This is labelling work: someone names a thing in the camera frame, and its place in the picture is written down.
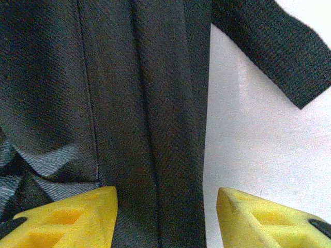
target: black strap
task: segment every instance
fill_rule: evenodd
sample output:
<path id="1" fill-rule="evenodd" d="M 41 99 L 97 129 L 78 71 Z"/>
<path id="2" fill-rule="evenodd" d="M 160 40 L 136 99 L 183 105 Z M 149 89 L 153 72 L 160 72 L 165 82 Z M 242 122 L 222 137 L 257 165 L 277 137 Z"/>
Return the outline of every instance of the black strap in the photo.
<path id="1" fill-rule="evenodd" d="M 331 51 L 273 0 L 213 0 L 225 32 L 300 109 L 331 85 Z"/>

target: seam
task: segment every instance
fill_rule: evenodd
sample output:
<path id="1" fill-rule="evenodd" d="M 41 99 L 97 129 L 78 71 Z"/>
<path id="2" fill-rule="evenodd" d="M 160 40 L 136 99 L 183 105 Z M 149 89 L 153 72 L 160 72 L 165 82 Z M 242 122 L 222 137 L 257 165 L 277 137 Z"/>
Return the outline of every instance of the seam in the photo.
<path id="1" fill-rule="evenodd" d="M 94 108 L 92 104 L 92 94 L 91 94 L 91 85 L 89 83 L 89 75 L 88 75 L 88 69 L 87 69 L 87 56 L 86 56 L 86 47 L 85 47 L 85 41 L 84 41 L 84 34 L 83 34 L 83 24 L 82 24 L 82 16 L 81 16 L 81 8 L 79 4 L 79 0 L 77 0 L 77 11 L 78 11 L 78 18 L 79 18 L 79 28 L 80 28 L 80 35 L 81 35 L 81 45 L 83 50 L 83 56 L 84 56 L 84 72 L 85 72 L 85 87 L 87 89 L 87 105 L 89 109 L 89 123 L 90 123 L 90 130 L 92 134 L 92 143 L 93 143 L 93 149 L 96 154 L 96 165 L 95 165 L 95 177 L 96 180 L 99 181 L 100 175 L 99 175 L 99 151 L 98 151 L 98 145 L 97 145 L 97 131 L 95 126 L 95 115 L 94 115 Z"/>
<path id="2" fill-rule="evenodd" d="M 147 140 L 149 143 L 149 150 L 151 153 L 151 161 L 152 161 L 152 169 L 153 169 L 153 176 L 155 180 L 155 187 L 156 187 L 156 206 L 157 206 L 157 231 L 158 231 L 158 247 L 162 248 L 162 230 L 161 230 L 161 204 L 160 204 L 160 183 L 159 183 L 159 176 L 156 169 L 156 159 L 153 152 L 153 145 L 152 145 L 152 132 L 149 124 L 149 117 L 148 117 L 148 103 L 147 103 L 147 95 L 146 95 L 146 85 L 144 82 L 143 76 L 143 69 L 141 64 L 141 54 L 140 54 L 140 45 L 139 45 L 139 37 L 138 37 L 138 25 L 137 25 L 137 11 L 135 7 L 135 0 L 130 1 L 131 7 L 131 18 L 132 18 L 132 27 L 133 27 L 133 36 L 134 41 L 136 44 L 136 51 L 137 51 L 137 64 L 139 70 L 139 81 L 142 86 L 142 98 L 143 98 L 143 109 L 144 109 L 144 121 L 146 126 L 146 133 L 147 133 Z"/>

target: black rubber tip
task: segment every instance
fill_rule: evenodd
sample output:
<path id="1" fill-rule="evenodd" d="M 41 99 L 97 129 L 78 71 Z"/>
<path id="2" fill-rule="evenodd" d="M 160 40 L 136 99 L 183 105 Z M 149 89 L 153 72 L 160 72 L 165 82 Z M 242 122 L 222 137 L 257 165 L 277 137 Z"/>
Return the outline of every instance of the black rubber tip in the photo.
<path id="1" fill-rule="evenodd" d="M 314 220 L 314 219 L 310 219 L 308 220 L 310 224 L 312 224 L 314 227 L 316 227 L 320 232 L 322 232 L 325 236 L 327 236 L 329 239 L 331 239 L 331 225 L 323 222 L 323 221 L 319 221 L 319 220 Z"/>
<path id="2" fill-rule="evenodd" d="M 22 225 L 26 220 L 27 218 L 21 217 L 2 223 L 0 225 L 0 239 L 10 234 L 13 230 Z"/>

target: yellow plastic piece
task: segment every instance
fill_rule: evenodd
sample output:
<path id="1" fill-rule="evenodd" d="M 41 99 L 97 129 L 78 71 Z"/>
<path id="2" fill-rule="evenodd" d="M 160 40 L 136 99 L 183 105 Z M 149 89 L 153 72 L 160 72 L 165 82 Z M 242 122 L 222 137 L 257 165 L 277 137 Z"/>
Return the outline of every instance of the yellow plastic piece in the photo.
<path id="1" fill-rule="evenodd" d="M 331 248 L 321 218 L 238 190 L 219 189 L 217 214 L 224 248 Z"/>
<path id="2" fill-rule="evenodd" d="M 99 188 L 17 214 L 14 219 L 27 221 L 0 240 L 0 247 L 110 248 L 116 216 L 116 188 Z"/>

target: white background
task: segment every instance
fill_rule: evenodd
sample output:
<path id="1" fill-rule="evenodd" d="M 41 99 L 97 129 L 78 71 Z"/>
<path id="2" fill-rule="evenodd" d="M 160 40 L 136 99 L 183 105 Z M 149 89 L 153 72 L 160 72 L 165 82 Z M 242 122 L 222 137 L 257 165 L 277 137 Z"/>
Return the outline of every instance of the white background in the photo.
<path id="1" fill-rule="evenodd" d="M 331 48 L 331 1 L 277 2 Z M 219 187 L 331 222 L 331 88 L 299 110 L 212 26 L 203 184 L 208 248 L 223 247 Z"/>

